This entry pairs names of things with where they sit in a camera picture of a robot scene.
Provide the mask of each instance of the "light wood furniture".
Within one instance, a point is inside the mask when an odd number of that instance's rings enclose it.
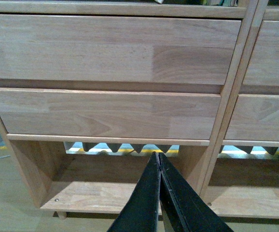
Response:
[[[0,132],[35,205],[118,213],[147,163],[63,142],[175,144],[172,162],[218,214],[279,218],[279,186],[246,186],[249,160],[217,161],[222,144],[279,145],[279,8],[266,5],[0,1]],[[225,173],[241,182],[220,186]]]

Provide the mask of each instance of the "wooden drawer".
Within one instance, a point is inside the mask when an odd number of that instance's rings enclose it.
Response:
[[[263,21],[244,85],[279,86],[279,21]]]
[[[9,133],[209,139],[216,94],[0,88]]]
[[[279,141],[279,96],[240,94],[225,139]]]
[[[0,78],[223,85],[240,23],[0,15]]]

